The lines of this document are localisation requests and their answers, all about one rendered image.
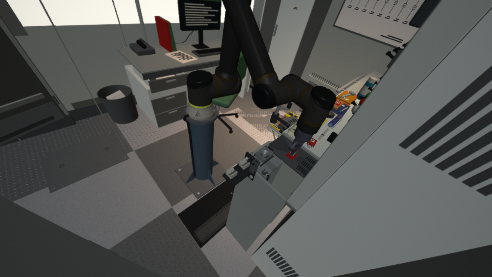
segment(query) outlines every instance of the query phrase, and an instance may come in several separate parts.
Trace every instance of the monitor stand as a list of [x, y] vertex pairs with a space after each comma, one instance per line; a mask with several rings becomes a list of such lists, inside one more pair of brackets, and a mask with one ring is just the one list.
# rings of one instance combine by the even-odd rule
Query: monitor stand
[[198, 44], [193, 44], [192, 46], [195, 47], [196, 49], [210, 48], [203, 44], [203, 30], [198, 30]]

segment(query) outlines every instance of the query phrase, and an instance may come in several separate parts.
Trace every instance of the cable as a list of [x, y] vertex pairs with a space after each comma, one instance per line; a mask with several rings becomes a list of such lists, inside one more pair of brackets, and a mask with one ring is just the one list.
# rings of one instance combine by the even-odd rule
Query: cable
[[185, 43], [187, 40], [188, 40], [188, 37], [183, 41], [183, 42], [177, 42], [175, 44], [179, 44], [179, 43]]

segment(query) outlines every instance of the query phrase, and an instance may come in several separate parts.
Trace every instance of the whiteboard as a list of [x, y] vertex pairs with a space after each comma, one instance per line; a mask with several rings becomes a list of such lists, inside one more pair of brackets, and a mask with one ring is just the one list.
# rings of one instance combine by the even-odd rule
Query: whiteboard
[[418, 28], [408, 25], [424, 0], [345, 0], [335, 26], [394, 47]]

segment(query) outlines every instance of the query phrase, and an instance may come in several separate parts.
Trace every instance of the trash can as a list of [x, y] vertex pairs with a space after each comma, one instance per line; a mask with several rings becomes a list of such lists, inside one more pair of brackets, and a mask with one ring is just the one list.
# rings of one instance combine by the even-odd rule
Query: trash can
[[97, 92], [111, 119], [118, 124], [127, 124], [138, 118], [137, 106], [131, 89], [123, 85], [103, 87]]

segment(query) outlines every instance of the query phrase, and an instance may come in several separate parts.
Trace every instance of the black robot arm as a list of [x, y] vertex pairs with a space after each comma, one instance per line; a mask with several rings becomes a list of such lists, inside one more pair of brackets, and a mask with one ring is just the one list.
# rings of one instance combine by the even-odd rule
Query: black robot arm
[[[223, 0], [223, 3], [226, 14], [219, 66], [214, 75], [199, 70], [188, 76], [190, 104], [196, 102], [199, 103], [197, 106], [205, 106], [217, 95], [237, 93], [241, 87], [237, 66], [242, 51], [254, 80], [253, 101], [259, 108], [268, 109], [294, 102], [303, 109], [294, 133], [294, 143], [290, 147], [291, 155], [294, 155], [303, 143], [318, 132], [333, 108], [336, 96], [329, 89], [313, 87], [295, 75], [290, 74], [279, 80], [250, 8], [251, 0]], [[198, 83], [201, 82], [201, 85], [193, 86], [193, 83], [196, 83], [193, 80], [196, 72], [208, 77], [198, 78], [196, 74], [195, 79]]]

